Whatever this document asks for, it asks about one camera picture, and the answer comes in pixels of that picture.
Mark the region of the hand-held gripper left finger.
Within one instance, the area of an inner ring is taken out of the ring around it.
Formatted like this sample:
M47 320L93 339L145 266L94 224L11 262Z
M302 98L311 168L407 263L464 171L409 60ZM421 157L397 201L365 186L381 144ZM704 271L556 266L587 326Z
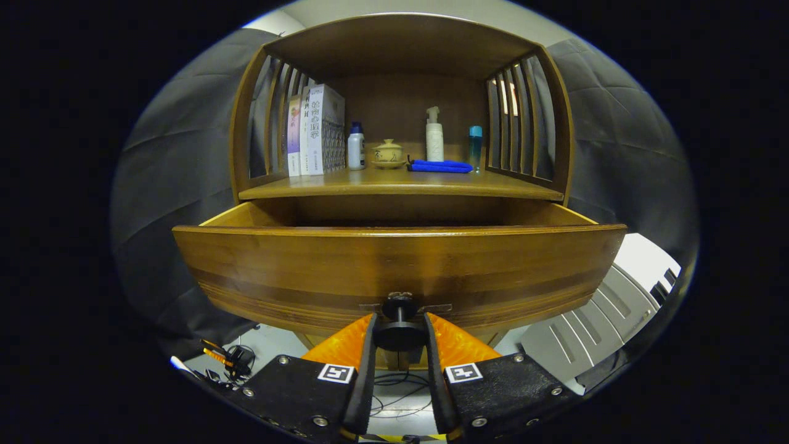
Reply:
M341 329L316 360L279 354L225 401L273 430L267 442L356 442L372 408L378 315Z

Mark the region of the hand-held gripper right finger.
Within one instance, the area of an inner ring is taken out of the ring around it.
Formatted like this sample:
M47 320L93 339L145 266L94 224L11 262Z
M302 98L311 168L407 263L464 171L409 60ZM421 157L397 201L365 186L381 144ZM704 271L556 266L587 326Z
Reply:
M580 401L524 352L501 355L435 314L423 325L433 414L449 442L516 442Z

